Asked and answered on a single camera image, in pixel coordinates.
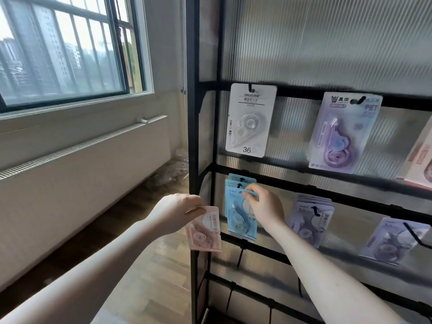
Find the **finger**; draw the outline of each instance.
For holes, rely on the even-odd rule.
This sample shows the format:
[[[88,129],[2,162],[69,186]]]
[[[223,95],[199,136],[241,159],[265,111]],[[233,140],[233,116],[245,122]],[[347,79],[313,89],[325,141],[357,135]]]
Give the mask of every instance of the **finger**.
[[[204,206],[204,201],[201,199],[200,196],[197,196],[195,194],[190,194],[184,197],[184,203],[187,207],[197,207],[197,206]]]
[[[194,210],[191,210],[190,212],[187,212],[186,216],[191,221],[192,219],[195,219],[198,216],[204,215],[205,213],[206,213],[206,210],[204,208],[198,207],[198,208],[195,208]]]
[[[258,195],[262,192],[267,191],[261,185],[258,185],[256,183],[249,184],[248,186],[246,186],[245,190],[254,191],[254,192],[258,193]]]
[[[255,197],[247,192],[243,192],[244,198],[249,202],[249,204],[253,207],[258,201],[255,199]]]

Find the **floor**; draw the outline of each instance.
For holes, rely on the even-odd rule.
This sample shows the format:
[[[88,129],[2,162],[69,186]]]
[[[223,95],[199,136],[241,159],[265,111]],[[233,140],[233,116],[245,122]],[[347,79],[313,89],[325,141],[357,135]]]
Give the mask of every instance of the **floor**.
[[[159,189],[139,185],[0,293],[0,318],[47,284],[145,218],[165,195],[188,193],[187,184]],[[191,323],[190,251],[184,229],[147,247],[111,293],[92,324]]]

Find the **radiator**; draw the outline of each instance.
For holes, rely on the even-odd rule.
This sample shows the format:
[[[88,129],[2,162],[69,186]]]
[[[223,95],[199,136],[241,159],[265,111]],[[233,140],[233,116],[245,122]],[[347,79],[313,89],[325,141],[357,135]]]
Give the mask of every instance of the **radiator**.
[[[159,116],[0,172],[0,291],[170,156]]]

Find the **forearm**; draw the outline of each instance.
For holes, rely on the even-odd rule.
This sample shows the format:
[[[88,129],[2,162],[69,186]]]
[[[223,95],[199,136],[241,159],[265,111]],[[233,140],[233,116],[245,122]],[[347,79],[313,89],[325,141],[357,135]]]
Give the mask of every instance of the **forearm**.
[[[75,266],[13,310],[0,324],[90,323],[158,230],[146,220]]]
[[[302,240],[285,223],[274,223],[266,230],[284,249],[326,323],[404,322],[380,298]]]

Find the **window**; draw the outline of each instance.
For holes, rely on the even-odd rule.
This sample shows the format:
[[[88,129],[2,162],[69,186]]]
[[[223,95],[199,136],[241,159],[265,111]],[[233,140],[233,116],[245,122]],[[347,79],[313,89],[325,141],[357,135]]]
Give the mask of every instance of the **window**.
[[[146,90],[133,0],[0,0],[0,112]]]

